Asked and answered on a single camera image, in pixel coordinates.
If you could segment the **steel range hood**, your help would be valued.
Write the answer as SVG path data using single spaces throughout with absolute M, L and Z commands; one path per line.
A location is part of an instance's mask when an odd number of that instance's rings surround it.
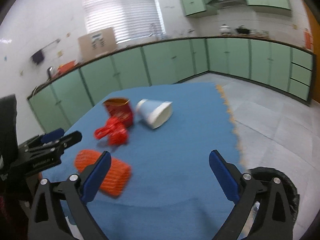
M 216 9 L 224 9 L 234 6 L 247 5 L 246 0 L 211 0 L 207 5 L 216 7 Z

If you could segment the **green lower kitchen cabinets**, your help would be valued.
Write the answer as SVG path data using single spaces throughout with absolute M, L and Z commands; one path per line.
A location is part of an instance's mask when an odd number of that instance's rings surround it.
M 35 88 L 27 100 L 46 132 L 69 129 L 108 94 L 170 85 L 207 73 L 246 80 L 308 105 L 314 53 L 250 37 L 180 38 L 121 49 L 78 65 Z

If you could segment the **orange thermos flask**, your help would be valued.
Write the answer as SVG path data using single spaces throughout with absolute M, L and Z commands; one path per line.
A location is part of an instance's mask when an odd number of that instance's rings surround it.
M 307 50 L 313 51 L 313 37 L 308 28 L 304 29 L 304 43 Z

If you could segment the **white window blind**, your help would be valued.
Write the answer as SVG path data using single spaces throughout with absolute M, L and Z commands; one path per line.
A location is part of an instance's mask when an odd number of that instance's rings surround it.
M 88 33 L 113 28 L 116 42 L 149 37 L 150 24 L 166 34 L 158 0 L 82 0 Z

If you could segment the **small red plastic bag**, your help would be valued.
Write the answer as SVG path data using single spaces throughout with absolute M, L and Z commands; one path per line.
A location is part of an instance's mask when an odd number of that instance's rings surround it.
M 94 137 L 97 140 L 107 137 L 109 145 L 119 146 L 127 143 L 129 135 L 123 123 L 117 117 L 112 116 L 107 120 L 105 126 L 95 130 Z

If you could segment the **brown wooden door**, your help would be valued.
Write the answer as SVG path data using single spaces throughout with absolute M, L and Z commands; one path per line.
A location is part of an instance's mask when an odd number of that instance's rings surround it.
M 314 87 L 313 87 L 313 93 L 312 93 L 312 99 L 320 103 L 319 97 L 320 97 L 320 78 L 319 78 L 319 53 L 320 53 L 320 28 L 319 23 L 317 22 L 316 18 L 314 17 L 313 13 L 311 12 L 308 5 L 303 0 L 303 5 L 306 10 L 308 20 L 310 27 L 308 28 L 310 33 L 313 37 L 313 53 L 316 55 L 316 75 L 314 77 Z

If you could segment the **blue foam floor mat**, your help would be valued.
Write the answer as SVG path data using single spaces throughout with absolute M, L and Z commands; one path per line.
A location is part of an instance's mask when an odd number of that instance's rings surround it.
M 98 192 L 88 204 L 95 221 L 109 239 L 212 239 L 233 208 L 209 166 L 218 150 L 229 162 L 240 163 L 238 139 L 227 106 L 212 83 L 183 83 L 139 87 L 112 93 L 128 98 L 170 101 L 173 114 L 157 129 L 139 116 L 129 129 L 129 142 L 116 148 L 94 131 L 108 114 L 95 105 L 72 127 L 82 140 L 67 149 L 59 166 L 43 172 L 52 182 L 76 172 L 80 150 L 109 151 L 132 168 L 131 178 L 118 198 Z

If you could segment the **orange mesh net bag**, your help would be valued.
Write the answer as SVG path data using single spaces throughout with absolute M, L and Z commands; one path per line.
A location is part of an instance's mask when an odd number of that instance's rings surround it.
M 95 150 L 81 150 L 75 158 L 74 166 L 82 172 L 88 165 L 94 164 L 101 156 Z M 119 197 L 131 177 L 131 166 L 115 157 L 111 158 L 111 167 L 100 186 L 100 190 L 113 198 Z

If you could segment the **red paper snack cup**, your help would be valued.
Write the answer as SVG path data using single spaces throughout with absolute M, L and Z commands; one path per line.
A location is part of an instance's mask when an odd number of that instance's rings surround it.
M 115 116 L 126 127 L 133 125 L 134 113 L 127 98 L 109 98 L 103 102 L 110 117 Z

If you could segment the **steel kettle on counter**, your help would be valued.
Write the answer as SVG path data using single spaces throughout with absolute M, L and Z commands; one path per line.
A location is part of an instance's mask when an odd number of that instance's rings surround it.
M 57 69 L 55 67 L 49 67 L 47 69 L 47 76 L 49 80 L 52 80 L 57 75 Z

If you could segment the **black trash bin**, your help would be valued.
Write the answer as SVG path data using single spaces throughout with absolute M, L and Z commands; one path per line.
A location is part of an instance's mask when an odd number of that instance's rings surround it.
M 300 195 L 283 172 L 270 167 L 249 170 L 251 176 L 267 188 L 253 205 L 253 222 L 245 239 L 293 239 Z

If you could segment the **white cooking pot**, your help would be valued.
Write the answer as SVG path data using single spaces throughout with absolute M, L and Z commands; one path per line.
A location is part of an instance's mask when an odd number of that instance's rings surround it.
M 229 26 L 227 26 L 226 24 L 222 24 L 219 27 L 219 31 L 221 35 L 230 35 L 232 33 L 231 29 Z

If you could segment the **chrome sink faucet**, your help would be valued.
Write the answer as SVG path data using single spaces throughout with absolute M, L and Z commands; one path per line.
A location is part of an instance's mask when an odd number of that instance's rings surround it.
M 159 41 L 161 39 L 162 31 L 157 28 L 157 24 L 150 24 L 150 37 L 155 41 Z

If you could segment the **orange plastic basin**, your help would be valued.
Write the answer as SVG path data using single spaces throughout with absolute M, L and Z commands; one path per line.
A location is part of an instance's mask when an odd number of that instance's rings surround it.
M 57 69 L 57 72 L 59 75 L 62 75 L 68 71 L 70 71 L 71 69 L 73 69 L 75 67 L 76 63 L 75 60 L 70 61 L 66 64 L 60 65 Z

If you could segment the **dark hanging cloth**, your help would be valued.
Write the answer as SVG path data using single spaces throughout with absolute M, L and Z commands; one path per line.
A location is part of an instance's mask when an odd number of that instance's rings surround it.
M 31 60 L 34 64 L 39 65 L 44 61 L 44 53 L 43 50 L 40 49 L 37 52 L 35 52 L 32 56 L 31 56 Z

